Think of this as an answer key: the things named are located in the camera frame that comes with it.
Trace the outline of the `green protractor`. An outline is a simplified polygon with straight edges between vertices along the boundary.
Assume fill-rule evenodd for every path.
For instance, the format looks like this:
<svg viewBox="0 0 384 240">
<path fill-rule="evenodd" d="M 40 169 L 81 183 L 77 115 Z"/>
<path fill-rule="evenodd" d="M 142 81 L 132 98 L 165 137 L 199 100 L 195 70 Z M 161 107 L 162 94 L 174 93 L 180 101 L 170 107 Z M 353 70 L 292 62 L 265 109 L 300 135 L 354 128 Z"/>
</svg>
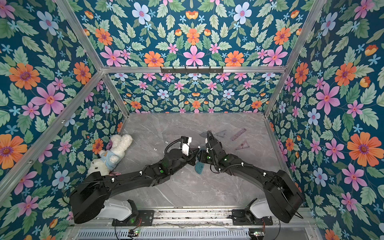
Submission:
<svg viewBox="0 0 384 240">
<path fill-rule="evenodd" d="M 195 171 L 197 174 L 201 175 L 203 173 L 205 164 L 201 162 L 197 162 L 195 165 Z"/>
</svg>

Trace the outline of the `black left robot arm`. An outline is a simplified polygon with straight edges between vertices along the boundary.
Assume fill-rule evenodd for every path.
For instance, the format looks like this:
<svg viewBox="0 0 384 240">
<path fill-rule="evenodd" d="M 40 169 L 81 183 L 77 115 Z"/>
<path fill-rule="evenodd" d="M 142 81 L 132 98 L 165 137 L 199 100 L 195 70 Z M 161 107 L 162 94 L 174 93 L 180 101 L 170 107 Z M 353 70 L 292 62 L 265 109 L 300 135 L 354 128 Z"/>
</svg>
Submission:
<svg viewBox="0 0 384 240">
<path fill-rule="evenodd" d="M 170 143 L 164 157 L 142 170 L 106 175 L 91 173 L 71 192 L 69 204 L 75 224 L 84 224 L 95 218 L 136 222 L 138 209 L 132 200 L 118 201 L 113 197 L 139 188 L 153 187 L 168 180 L 185 165 L 195 165 L 200 147 L 190 146 L 192 139 L 182 136 Z"/>
</svg>

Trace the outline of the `white plush bear toy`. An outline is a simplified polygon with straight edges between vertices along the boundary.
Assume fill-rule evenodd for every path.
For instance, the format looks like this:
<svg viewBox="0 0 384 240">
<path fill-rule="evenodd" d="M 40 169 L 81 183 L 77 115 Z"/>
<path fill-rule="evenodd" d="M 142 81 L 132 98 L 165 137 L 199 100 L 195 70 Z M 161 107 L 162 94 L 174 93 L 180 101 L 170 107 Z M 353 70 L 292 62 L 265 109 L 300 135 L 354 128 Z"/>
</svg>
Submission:
<svg viewBox="0 0 384 240">
<path fill-rule="evenodd" d="M 99 157 L 92 160 L 87 172 L 87 177 L 95 172 L 107 176 L 114 171 L 119 162 L 123 159 L 127 149 L 133 142 L 131 135 L 113 135 L 112 146 L 108 150 L 101 150 Z"/>
</svg>

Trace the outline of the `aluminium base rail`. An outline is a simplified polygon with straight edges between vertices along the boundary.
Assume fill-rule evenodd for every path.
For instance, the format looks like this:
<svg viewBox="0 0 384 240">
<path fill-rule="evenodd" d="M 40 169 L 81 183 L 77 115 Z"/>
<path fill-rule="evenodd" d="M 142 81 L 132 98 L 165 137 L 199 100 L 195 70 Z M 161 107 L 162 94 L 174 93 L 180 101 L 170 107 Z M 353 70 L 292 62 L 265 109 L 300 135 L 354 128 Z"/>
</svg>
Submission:
<svg viewBox="0 0 384 240">
<path fill-rule="evenodd" d="M 299 210 L 288 224 L 267 217 L 256 225 L 238 223 L 241 207 L 185 207 L 145 209 L 136 226 L 115 226 L 111 219 L 95 219 L 70 226 L 65 240 L 321 240 L 309 210 Z"/>
</svg>

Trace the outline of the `green ruler set pouch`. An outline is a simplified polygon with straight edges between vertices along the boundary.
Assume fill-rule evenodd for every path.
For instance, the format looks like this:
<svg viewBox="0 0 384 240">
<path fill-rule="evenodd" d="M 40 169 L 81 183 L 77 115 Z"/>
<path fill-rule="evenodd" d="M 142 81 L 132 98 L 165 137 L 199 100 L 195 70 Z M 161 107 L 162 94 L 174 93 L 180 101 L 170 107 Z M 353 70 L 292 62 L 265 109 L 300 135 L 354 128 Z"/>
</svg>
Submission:
<svg viewBox="0 0 384 240">
<path fill-rule="evenodd" d="M 198 151 L 198 153 L 199 152 L 206 153 L 207 152 L 207 148 L 206 148 L 206 146 L 198 146 L 197 147 L 197 151 Z"/>
</svg>

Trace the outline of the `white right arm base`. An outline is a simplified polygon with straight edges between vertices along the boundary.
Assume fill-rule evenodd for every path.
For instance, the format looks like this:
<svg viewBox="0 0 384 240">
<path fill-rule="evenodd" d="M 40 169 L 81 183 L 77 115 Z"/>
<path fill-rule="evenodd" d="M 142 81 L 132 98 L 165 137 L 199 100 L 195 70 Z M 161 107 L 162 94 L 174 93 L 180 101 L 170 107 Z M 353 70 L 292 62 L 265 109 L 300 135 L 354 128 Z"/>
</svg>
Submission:
<svg viewBox="0 0 384 240">
<path fill-rule="evenodd" d="M 247 209 L 257 219 L 274 216 L 266 198 L 255 198 L 248 204 Z"/>
</svg>

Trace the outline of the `purple straight ruler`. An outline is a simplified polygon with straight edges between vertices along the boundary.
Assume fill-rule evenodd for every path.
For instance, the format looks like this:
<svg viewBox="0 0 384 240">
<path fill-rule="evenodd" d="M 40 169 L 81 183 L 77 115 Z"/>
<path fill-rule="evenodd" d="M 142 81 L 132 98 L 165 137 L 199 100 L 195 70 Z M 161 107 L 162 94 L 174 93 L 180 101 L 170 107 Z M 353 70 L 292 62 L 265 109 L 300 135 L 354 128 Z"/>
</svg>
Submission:
<svg viewBox="0 0 384 240">
<path fill-rule="evenodd" d="M 245 128 L 239 130 L 236 134 L 234 134 L 234 135 L 230 138 L 230 140 L 231 140 L 231 141 L 235 141 L 235 140 L 238 139 L 242 134 L 244 134 L 246 131 L 247 131 L 247 129 L 245 129 Z"/>
</svg>

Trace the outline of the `black hook rail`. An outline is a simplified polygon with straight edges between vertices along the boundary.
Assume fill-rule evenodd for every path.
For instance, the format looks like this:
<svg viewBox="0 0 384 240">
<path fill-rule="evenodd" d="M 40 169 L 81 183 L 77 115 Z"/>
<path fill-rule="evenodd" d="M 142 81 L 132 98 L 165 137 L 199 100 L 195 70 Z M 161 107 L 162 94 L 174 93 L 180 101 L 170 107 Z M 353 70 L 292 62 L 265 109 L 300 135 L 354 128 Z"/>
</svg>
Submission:
<svg viewBox="0 0 384 240">
<path fill-rule="evenodd" d="M 221 74 L 220 67 L 160 67 L 162 74 Z"/>
</svg>

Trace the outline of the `grey triangle ruler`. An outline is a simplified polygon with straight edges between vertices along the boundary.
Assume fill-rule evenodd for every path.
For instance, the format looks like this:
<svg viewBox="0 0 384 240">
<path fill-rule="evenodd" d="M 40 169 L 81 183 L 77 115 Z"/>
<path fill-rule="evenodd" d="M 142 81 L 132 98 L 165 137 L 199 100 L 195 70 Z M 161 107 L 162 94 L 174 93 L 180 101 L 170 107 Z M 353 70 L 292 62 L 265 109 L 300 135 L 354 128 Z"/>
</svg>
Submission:
<svg viewBox="0 0 384 240">
<path fill-rule="evenodd" d="M 227 134 L 227 130 L 222 130 L 222 131 L 216 133 L 216 136 L 220 137 L 220 138 L 224 138 L 226 136 L 226 134 Z"/>
</svg>

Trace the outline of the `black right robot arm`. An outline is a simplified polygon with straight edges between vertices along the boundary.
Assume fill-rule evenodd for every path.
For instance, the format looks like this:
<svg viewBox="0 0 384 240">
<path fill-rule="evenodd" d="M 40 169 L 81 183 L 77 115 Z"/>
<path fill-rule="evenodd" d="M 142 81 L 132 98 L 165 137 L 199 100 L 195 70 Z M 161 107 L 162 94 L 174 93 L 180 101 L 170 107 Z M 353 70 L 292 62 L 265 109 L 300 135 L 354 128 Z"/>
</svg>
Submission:
<svg viewBox="0 0 384 240">
<path fill-rule="evenodd" d="M 255 200 L 249 205 L 249 212 L 254 217 L 275 216 L 281 222 L 289 223 L 293 217 L 301 216 L 298 210 L 304 196 L 288 173 L 264 170 L 236 155 L 227 154 L 211 131 L 207 131 L 206 150 L 201 153 L 199 161 L 213 167 L 215 174 L 242 178 L 264 191 L 264 200 Z"/>
</svg>

